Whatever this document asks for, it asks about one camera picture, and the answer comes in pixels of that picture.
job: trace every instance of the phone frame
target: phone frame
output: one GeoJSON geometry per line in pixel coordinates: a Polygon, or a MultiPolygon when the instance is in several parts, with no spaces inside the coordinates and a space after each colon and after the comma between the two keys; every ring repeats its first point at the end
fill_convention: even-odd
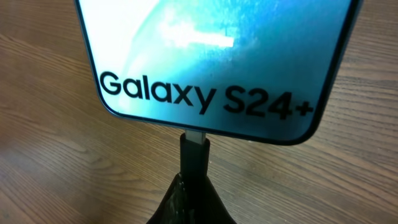
{"type": "Polygon", "coordinates": [[[201,128],[201,127],[191,126],[191,125],[187,125],[187,124],[173,123],[170,121],[162,121],[162,120],[152,119],[152,118],[143,118],[140,116],[133,116],[133,115],[128,115],[128,114],[118,113],[117,111],[112,110],[112,108],[110,108],[106,104],[106,102],[104,101],[104,98],[101,94],[101,87],[100,87],[101,85],[100,85],[100,81],[98,80],[96,67],[95,67],[95,63],[94,63],[94,59],[93,59],[93,54],[91,52],[90,41],[88,39],[86,25],[84,22],[83,13],[81,11],[81,7],[80,7],[80,3],[79,3],[80,1],[74,0],[74,2],[75,2],[75,6],[76,6],[76,11],[78,14],[79,22],[80,22],[81,32],[83,34],[83,40],[84,40],[85,46],[86,46],[86,51],[88,53],[88,59],[90,61],[91,71],[92,71],[92,74],[93,74],[94,80],[95,80],[96,91],[97,91],[97,94],[98,94],[102,104],[111,114],[117,116],[118,118],[127,118],[127,119],[132,119],[134,121],[143,121],[143,122],[147,122],[147,123],[161,124],[161,125],[170,126],[173,128],[183,128],[183,129],[188,129],[188,130],[192,130],[192,131],[201,131],[201,132],[210,133],[210,134],[219,134],[222,136],[227,136],[227,137],[232,137],[232,138],[240,138],[240,139],[245,139],[245,140],[250,140],[250,141],[257,141],[257,142],[263,142],[263,143],[268,143],[268,144],[276,144],[276,145],[281,145],[281,146],[291,146],[291,145],[303,143],[303,142],[307,141],[308,139],[310,139],[319,127],[320,121],[323,116],[323,112],[325,110],[327,101],[329,99],[329,95],[331,93],[331,89],[333,87],[333,83],[335,81],[336,75],[340,68],[340,64],[343,59],[346,46],[349,42],[349,38],[351,36],[354,24],[356,22],[356,18],[358,17],[359,10],[363,3],[363,0],[351,0],[345,21],[343,23],[343,27],[341,29],[341,32],[340,32],[340,35],[338,38],[336,49],[333,53],[330,67],[329,67],[328,73],[326,75],[326,80],[323,84],[320,99],[319,99],[317,107],[315,108],[315,111],[314,111],[315,114],[312,119],[310,127],[299,138],[293,139],[293,140],[288,140],[288,141],[266,139],[266,138],[245,135],[245,134],[237,134],[237,133],[231,133],[231,132],[227,132],[227,131],[220,131],[220,130],[211,129],[211,128],[201,128]]]}

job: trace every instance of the wooden table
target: wooden table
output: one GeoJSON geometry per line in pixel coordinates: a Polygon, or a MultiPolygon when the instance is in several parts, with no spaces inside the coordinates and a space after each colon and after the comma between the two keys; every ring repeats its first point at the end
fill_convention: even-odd
{"type": "MultiPolygon", "coordinates": [[[[179,171],[182,130],[111,116],[73,1],[0,1],[0,223],[145,223],[179,171]]],[[[398,1],[367,0],[316,135],[212,136],[238,223],[398,223],[398,1]]]]}

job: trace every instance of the phone screen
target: phone screen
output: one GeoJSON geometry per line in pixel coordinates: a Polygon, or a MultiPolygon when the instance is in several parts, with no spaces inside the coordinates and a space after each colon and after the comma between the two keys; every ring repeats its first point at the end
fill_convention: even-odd
{"type": "Polygon", "coordinates": [[[76,0],[120,117],[273,144],[316,130],[358,0],[76,0]]]}

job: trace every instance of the blue screen wallpaper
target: blue screen wallpaper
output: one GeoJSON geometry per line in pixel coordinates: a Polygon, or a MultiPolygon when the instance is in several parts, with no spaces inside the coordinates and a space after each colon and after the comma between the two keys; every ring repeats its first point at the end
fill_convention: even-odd
{"type": "Polygon", "coordinates": [[[78,5],[98,93],[112,113],[287,142],[301,138],[321,113],[316,108],[351,2],[78,5]]]}

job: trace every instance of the black phone stand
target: black phone stand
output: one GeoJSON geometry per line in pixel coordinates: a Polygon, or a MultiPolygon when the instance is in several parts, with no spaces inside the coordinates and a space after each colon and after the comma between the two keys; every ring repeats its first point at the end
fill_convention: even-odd
{"type": "Polygon", "coordinates": [[[204,133],[181,135],[181,171],[147,224],[236,224],[207,177],[209,151],[210,141],[204,133]]]}

